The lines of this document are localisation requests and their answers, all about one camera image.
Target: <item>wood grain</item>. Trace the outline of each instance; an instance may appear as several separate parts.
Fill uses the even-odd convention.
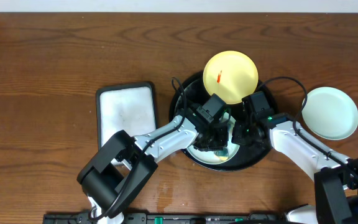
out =
[[[90,207],[76,175],[97,151],[98,88],[154,82],[164,125],[170,77],[185,80],[223,50],[247,54],[262,80],[289,75],[309,90],[333,86],[358,106],[358,14],[0,13],[0,223]],[[282,111],[296,112],[299,87],[270,88]],[[324,142],[358,157],[358,128]],[[242,214],[304,203],[314,204],[312,181],[278,152],[239,172],[176,153],[131,208]]]

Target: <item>orange marker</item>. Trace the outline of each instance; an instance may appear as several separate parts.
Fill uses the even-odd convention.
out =
[[[222,70],[221,70],[221,72],[219,72],[219,74],[218,74],[218,80],[216,80],[217,83],[220,83],[220,82],[221,82],[221,75],[222,75]]]

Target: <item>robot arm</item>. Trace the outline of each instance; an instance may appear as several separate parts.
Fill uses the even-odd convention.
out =
[[[129,206],[157,169],[157,163],[168,155],[192,144],[200,149],[206,142],[217,147],[222,142],[227,144],[227,125],[226,129],[217,125],[224,113],[225,105],[222,99],[213,95],[203,106],[193,105],[186,111],[180,110],[178,114],[185,114],[186,117],[178,128],[183,119],[182,115],[175,116],[164,127],[141,136],[130,137],[125,131],[117,132],[78,174],[77,181],[81,184],[83,192],[90,197],[93,204],[108,211],[107,216],[113,219]],[[177,130],[156,138],[174,128]],[[221,132],[226,133],[226,137],[219,134]],[[145,150],[145,156],[139,159],[142,150],[150,141],[153,143]],[[124,178],[111,164],[113,159],[122,161],[131,170],[130,179],[127,179],[128,176]],[[136,162],[138,165],[133,169],[132,165]],[[127,186],[121,192],[126,181]]]
[[[347,160],[349,159],[348,156],[328,148],[311,134],[307,133],[301,127],[300,123],[296,123],[296,127],[300,129],[301,133],[310,141],[347,164]],[[272,147],[290,158],[313,181],[314,174],[319,172],[322,168],[336,168],[340,166],[337,162],[328,159],[322,152],[318,151],[299,137],[299,135],[295,134],[292,121],[277,124],[276,127],[269,130],[269,137]]]

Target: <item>yellow plate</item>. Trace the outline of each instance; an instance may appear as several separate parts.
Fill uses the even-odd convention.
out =
[[[210,95],[215,93],[227,104],[236,104],[255,91],[258,71],[245,54],[225,51],[212,57],[206,64],[203,81]]]

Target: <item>black bowl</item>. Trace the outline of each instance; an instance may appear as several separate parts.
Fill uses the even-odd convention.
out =
[[[204,87],[203,71],[197,72],[196,74],[185,80],[183,82],[183,88],[185,89],[186,97],[194,103],[199,103],[203,105],[210,97]],[[267,100],[277,113],[277,104],[269,89],[266,86],[263,86],[260,90],[265,93]],[[232,110],[232,116],[234,119],[236,119],[236,121],[243,121],[245,119],[244,112],[242,109],[242,103],[230,105],[230,107]],[[175,116],[176,111],[181,108],[183,108],[182,98],[179,97],[178,93],[176,93],[173,96],[170,105],[170,121]],[[261,159],[263,159],[267,155],[267,153],[269,153],[271,148],[272,147],[269,144],[260,143],[255,143],[247,147],[241,146],[237,153],[230,160],[216,165],[206,164],[197,160],[187,151],[187,149],[182,149],[182,151],[186,154],[187,157],[189,157],[191,160],[203,167],[218,171],[235,171],[242,170],[256,164]]]

